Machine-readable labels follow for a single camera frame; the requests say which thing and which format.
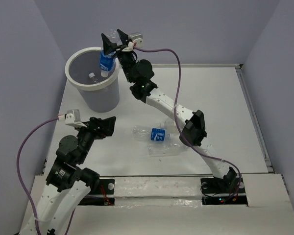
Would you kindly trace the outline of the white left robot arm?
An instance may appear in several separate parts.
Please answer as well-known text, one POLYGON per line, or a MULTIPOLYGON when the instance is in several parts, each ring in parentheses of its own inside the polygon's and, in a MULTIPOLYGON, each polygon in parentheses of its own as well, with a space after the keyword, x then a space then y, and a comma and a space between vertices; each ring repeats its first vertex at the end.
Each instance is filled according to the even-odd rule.
POLYGON ((81 121, 74 110, 51 121, 62 121, 73 127, 77 135, 63 137, 56 150, 56 158, 46 177, 42 195, 34 203, 28 189, 24 191, 32 207, 32 216, 20 230, 21 235, 57 235, 65 222, 71 223, 74 210, 84 198, 92 198, 102 205, 110 205, 107 184, 101 184, 99 174, 83 164, 94 141, 114 133, 116 117, 91 117, 81 121))

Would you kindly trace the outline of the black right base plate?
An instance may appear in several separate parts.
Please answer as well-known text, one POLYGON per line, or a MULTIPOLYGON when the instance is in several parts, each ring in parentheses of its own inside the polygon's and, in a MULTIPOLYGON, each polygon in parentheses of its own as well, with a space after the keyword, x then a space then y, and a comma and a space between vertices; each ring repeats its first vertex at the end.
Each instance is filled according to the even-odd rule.
POLYGON ((215 178, 201 178, 200 191, 203 205, 248 205, 243 179, 238 192, 236 192, 237 186, 232 189, 219 189, 213 185, 215 181, 215 178))

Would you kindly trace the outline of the clear bottle cream label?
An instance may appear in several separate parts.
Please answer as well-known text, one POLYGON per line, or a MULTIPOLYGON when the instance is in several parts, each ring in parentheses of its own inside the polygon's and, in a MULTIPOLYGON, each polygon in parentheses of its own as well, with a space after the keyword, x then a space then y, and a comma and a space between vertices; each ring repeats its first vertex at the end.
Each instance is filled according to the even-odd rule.
POLYGON ((165 129, 171 134, 178 134, 178 129, 176 127, 176 123, 171 118, 167 118, 166 120, 163 120, 159 122, 159 126, 161 129, 165 129))

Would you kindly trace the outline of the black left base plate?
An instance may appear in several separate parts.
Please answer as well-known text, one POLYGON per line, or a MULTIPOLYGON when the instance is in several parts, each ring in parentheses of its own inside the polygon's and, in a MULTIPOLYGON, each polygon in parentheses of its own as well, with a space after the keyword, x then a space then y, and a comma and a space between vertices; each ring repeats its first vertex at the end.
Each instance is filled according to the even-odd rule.
POLYGON ((80 202, 79 206, 113 206, 115 179, 100 178, 98 187, 86 195, 80 202))

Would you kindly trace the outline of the white round plastic bin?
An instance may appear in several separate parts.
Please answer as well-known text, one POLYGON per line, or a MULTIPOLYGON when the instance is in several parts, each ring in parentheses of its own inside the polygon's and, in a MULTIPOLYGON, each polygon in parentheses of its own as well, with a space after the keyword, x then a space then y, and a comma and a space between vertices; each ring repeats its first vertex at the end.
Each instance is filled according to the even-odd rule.
POLYGON ((75 52, 67 60, 64 71, 67 81, 81 94, 88 107, 98 113, 113 110, 119 103, 120 93, 118 75, 119 62, 115 59, 115 66, 107 78, 101 76, 99 67, 100 47, 87 47, 75 52), (92 84, 89 74, 100 77, 97 84, 92 84))

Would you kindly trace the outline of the blue label bottle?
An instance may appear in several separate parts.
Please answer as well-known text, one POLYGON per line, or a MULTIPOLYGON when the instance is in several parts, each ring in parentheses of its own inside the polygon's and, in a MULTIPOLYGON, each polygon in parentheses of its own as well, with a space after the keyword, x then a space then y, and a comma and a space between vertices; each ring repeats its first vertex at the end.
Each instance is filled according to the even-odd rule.
POLYGON ((140 141, 165 142, 172 139, 172 134, 165 129, 134 126, 133 137, 140 141))
MULTIPOLYGON (((120 41, 119 35, 118 35, 117 31, 114 29, 110 29, 110 31, 106 32, 105 35, 112 43, 118 44, 120 41)), ((101 70, 101 76, 104 78, 108 77, 109 72, 111 72, 115 66, 115 59, 112 58, 113 54, 114 53, 112 52, 108 55, 105 55, 103 47, 101 47, 101 49, 100 49, 99 67, 101 70)))

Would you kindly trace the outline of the clear crushed bottle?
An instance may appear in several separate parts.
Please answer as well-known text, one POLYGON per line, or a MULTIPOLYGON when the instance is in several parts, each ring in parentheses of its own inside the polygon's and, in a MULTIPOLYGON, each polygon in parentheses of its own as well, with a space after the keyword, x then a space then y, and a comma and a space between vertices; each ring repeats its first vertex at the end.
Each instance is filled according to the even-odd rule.
POLYGON ((151 157, 178 156, 187 150, 187 147, 179 142, 151 142, 147 145, 148 154, 151 157))

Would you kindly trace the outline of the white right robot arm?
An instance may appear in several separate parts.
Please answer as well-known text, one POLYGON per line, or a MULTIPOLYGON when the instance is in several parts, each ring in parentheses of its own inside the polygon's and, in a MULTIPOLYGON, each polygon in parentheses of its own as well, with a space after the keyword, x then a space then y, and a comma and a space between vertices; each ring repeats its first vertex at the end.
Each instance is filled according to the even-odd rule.
POLYGON ((121 30, 117 34, 121 44, 113 43, 105 34, 101 34, 103 52, 117 57, 127 81, 131 83, 129 89, 132 95, 175 121, 181 142, 202 157, 219 191, 238 189, 242 181, 241 172, 230 161, 215 157, 214 149, 207 139, 204 113, 179 105, 177 96, 174 99, 168 97, 152 81, 154 71, 151 62, 138 60, 135 52, 148 52, 142 48, 141 34, 127 35, 121 30))

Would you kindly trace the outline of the clear unlabelled bottle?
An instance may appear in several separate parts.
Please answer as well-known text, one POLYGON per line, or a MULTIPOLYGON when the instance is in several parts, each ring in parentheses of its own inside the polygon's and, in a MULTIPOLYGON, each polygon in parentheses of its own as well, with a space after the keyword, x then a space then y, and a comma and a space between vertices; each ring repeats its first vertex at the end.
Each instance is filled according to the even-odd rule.
POLYGON ((94 73, 90 73, 88 76, 89 76, 90 82, 91 82, 92 84, 97 84, 97 83, 99 83, 99 81, 100 81, 100 77, 98 77, 96 74, 94 74, 94 73))

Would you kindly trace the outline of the blue label bottle front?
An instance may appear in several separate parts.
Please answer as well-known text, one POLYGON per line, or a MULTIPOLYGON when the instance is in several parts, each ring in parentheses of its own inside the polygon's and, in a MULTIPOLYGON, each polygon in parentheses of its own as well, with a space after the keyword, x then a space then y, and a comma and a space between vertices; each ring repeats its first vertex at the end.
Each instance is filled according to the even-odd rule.
MULTIPOLYGON (((110 29, 110 31, 106 32, 105 35, 112 43, 118 44, 120 41, 119 35, 118 35, 117 31, 114 29, 110 29)), ((109 72, 111 72, 115 66, 115 59, 112 58, 113 54, 114 53, 112 52, 108 55, 105 55, 103 47, 101 47, 101 49, 100 49, 99 67, 101 70, 101 76, 104 78, 108 77, 109 72)))

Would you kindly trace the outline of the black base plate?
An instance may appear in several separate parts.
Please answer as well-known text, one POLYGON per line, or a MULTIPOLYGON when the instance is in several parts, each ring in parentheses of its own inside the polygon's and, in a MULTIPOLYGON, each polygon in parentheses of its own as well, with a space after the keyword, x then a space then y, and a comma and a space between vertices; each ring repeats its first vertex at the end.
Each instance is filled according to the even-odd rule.
POLYGON ((243 179, 238 192, 236 192, 237 186, 232 189, 219 189, 213 185, 215 181, 215 178, 201 178, 200 191, 203 205, 248 205, 243 179))
POLYGON ((86 195, 80 202, 79 206, 113 206, 115 179, 100 178, 98 187, 86 195))

